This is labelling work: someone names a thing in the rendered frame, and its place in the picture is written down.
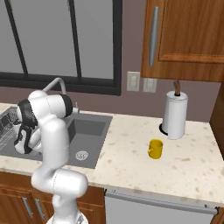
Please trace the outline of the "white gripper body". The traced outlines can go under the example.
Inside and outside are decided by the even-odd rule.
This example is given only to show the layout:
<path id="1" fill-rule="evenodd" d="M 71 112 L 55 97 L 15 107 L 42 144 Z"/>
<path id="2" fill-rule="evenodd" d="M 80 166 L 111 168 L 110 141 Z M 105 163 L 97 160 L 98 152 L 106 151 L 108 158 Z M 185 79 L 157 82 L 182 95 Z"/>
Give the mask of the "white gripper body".
<path id="1" fill-rule="evenodd" d="M 30 154 L 32 152 L 32 148 L 30 148 L 25 141 L 15 141 L 14 147 L 17 152 L 20 154 Z"/>

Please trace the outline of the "grey double basin sink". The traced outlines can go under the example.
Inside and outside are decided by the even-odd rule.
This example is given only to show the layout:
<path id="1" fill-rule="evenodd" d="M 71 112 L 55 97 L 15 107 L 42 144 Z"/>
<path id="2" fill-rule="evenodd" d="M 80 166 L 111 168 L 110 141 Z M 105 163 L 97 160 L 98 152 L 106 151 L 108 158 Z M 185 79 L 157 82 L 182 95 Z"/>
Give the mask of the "grey double basin sink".
<path id="1" fill-rule="evenodd" d="M 65 118 L 70 149 L 67 165 L 94 169 L 100 156 L 112 117 L 108 115 L 71 114 Z M 0 143 L 0 155 L 42 161 L 42 153 L 23 155 L 14 149 L 14 139 Z"/>

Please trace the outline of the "grey sink tap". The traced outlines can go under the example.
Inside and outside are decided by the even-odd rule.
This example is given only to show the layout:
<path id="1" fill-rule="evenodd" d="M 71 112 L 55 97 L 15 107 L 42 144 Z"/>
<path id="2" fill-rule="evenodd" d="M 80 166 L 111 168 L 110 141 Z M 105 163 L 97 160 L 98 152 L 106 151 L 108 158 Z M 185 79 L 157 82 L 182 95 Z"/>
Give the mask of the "grey sink tap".
<path id="1" fill-rule="evenodd" d="M 44 92 L 48 92 L 49 90 L 51 90 L 57 83 L 59 83 L 60 88 L 61 88 L 61 92 L 63 95 L 67 94 L 66 91 L 66 86 L 65 86 L 65 82 L 60 78 L 55 78 L 52 82 L 50 82 L 46 87 L 43 88 Z M 78 108 L 78 103 L 75 103 L 75 108 L 73 110 L 74 113 L 79 114 L 80 113 L 80 109 Z"/>

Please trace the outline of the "yellow mug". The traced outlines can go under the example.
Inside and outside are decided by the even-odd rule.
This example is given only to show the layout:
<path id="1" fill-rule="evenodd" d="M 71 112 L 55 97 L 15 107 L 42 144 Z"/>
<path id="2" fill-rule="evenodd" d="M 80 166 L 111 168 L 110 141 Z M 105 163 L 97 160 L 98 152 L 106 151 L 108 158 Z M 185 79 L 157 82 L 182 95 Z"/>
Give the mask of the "yellow mug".
<path id="1" fill-rule="evenodd" d="M 163 142 L 159 139 L 151 139 L 149 142 L 148 155 L 153 159 L 160 159 L 162 156 Z"/>

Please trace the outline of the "brown wooden lower cupboard door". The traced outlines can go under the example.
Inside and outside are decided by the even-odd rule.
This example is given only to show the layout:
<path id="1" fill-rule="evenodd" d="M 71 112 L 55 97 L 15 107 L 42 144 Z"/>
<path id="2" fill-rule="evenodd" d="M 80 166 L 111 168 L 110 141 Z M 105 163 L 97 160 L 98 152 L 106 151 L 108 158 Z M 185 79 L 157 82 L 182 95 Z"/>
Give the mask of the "brown wooden lower cupboard door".
<path id="1" fill-rule="evenodd" d="M 39 199 L 41 208 L 45 214 L 43 224 L 53 216 L 53 196 L 50 193 L 34 191 L 31 196 Z M 89 224 L 106 224 L 104 190 L 99 187 L 89 186 L 86 193 L 77 199 L 77 206 L 86 216 Z"/>
<path id="2" fill-rule="evenodd" d="M 22 197 L 27 198 L 32 218 L 25 209 Z M 7 185 L 0 186 L 0 224 L 42 224 L 32 195 Z"/>

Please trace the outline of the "brown wooden cupboard door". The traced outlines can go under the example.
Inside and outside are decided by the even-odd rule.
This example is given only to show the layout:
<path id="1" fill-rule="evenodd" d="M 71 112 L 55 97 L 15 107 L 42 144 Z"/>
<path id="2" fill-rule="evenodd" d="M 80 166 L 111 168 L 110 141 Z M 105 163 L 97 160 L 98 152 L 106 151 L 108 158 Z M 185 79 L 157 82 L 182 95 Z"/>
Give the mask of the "brown wooden cupboard door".
<path id="1" fill-rule="evenodd" d="M 152 13 L 159 8 L 157 45 L 149 66 Z M 145 0 L 141 76 L 224 81 L 224 0 Z"/>
<path id="2" fill-rule="evenodd" d="M 32 218 L 25 209 L 22 197 L 27 198 Z M 0 224 L 42 224 L 32 195 L 7 185 L 0 186 Z"/>
<path id="3" fill-rule="evenodd" d="M 45 214 L 43 224 L 53 216 L 53 196 L 50 193 L 34 191 L 31 196 L 39 199 L 41 208 Z M 104 190 L 99 187 L 89 186 L 86 193 L 77 199 L 77 206 L 86 216 L 89 224 L 106 224 Z"/>

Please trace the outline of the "black framed window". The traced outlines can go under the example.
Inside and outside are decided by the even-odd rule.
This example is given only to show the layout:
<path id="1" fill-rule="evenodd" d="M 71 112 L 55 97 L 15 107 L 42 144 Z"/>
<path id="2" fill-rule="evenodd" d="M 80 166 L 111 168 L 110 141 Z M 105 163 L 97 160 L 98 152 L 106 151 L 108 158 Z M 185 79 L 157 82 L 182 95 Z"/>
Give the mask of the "black framed window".
<path id="1" fill-rule="evenodd" d="M 0 0 L 0 87 L 119 95 L 122 0 Z"/>

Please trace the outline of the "white dishwasher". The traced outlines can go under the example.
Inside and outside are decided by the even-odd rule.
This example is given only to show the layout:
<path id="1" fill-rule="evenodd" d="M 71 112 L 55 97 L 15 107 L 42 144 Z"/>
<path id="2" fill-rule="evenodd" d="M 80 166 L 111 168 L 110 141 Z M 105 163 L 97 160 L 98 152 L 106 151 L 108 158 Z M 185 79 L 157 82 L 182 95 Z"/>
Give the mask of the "white dishwasher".
<path id="1" fill-rule="evenodd" d="M 127 195 L 147 199 L 137 194 Z M 105 196 L 105 209 L 106 224 L 210 224 L 214 217 L 212 214 L 149 206 L 107 196 Z"/>

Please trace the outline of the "white paper towel roll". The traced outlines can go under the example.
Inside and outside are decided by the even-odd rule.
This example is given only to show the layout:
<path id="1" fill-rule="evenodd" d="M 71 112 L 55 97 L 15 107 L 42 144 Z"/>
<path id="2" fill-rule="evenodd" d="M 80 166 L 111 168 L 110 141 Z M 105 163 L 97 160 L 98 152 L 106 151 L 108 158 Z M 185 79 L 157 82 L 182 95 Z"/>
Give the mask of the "white paper towel roll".
<path id="1" fill-rule="evenodd" d="M 170 140 L 180 139 L 185 134 L 188 95 L 181 92 L 176 96 L 174 91 L 166 94 L 162 131 Z"/>

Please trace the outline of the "brown paper towel holder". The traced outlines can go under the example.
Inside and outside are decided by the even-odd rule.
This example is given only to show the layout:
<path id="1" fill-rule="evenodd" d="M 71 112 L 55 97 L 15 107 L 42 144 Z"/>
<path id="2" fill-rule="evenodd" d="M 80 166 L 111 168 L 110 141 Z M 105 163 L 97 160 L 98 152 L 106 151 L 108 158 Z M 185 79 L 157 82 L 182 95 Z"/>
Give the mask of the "brown paper towel holder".
<path id="1" fill-rule="evenodd" d="M 173 82 L 174 90 L 169 91 L 166 94 L 166 102 L 165 102 L 165 107 L 164 107 L 164 117 L 162 123 L 159 125 L 159 130 L 164 134 L 168 135 L 168 118 L 169 118 L 169 104 L 170 104 L 170 99 L 173 97 L 179 97 L 180 96 L 180 82 L 179 80 L 175 80 Z"/>

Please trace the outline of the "dark brown tall cupboard side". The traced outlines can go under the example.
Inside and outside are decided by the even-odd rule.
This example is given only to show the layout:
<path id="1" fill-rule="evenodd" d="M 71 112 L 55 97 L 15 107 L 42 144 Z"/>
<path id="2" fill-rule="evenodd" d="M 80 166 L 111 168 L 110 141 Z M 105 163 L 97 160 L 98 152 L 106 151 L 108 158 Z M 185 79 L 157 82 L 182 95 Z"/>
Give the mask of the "dark brown tall cupboard side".
<path id="1" fill-rule="evenodd" d="M 219 146 L 220 154 L 224 159 L 224 82 L 220 85 L 220 90 L 210 118 L 210 126 Z"/>

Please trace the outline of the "brown wooden upper cupboard door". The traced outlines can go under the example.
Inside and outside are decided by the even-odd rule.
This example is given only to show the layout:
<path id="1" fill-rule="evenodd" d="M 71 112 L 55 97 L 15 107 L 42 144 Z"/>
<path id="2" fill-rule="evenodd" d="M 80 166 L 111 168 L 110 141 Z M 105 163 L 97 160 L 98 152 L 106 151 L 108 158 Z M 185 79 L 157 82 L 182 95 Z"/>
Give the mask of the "brown wooden upper cupboard door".
<path id="1" fill-rule="evenodd" d="M 149 66 L 152 13 L 159 8 L 157 45 Z M 224 0 L 145 0 L 141 76 L 224 81 Z"/>

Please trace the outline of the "beige wall socket plate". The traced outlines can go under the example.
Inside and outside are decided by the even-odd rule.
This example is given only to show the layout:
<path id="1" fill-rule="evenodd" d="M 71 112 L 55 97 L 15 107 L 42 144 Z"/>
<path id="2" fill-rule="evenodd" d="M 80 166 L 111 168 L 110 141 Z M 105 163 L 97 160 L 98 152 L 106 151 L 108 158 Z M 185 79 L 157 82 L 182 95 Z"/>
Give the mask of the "beige wall socket plate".
<path id="1" fill-rule="evenodd" d="M 140 73 L 127 72 L 127 90 L 138 92 L 140 87 Z"/>

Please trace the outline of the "beige wall switch plate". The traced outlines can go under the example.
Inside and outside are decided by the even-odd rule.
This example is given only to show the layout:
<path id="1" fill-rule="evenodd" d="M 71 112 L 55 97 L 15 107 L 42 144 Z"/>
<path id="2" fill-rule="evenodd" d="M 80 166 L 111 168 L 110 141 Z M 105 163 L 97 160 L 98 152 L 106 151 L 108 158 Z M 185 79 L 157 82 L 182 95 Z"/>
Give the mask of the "beige wall switch plate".
<path id="1" fill-rule="evenodd" d="M 157 89 L 157 80 L 151 78 L 143 79 L 143 91 L 145 93 L 155 93 Z"/>

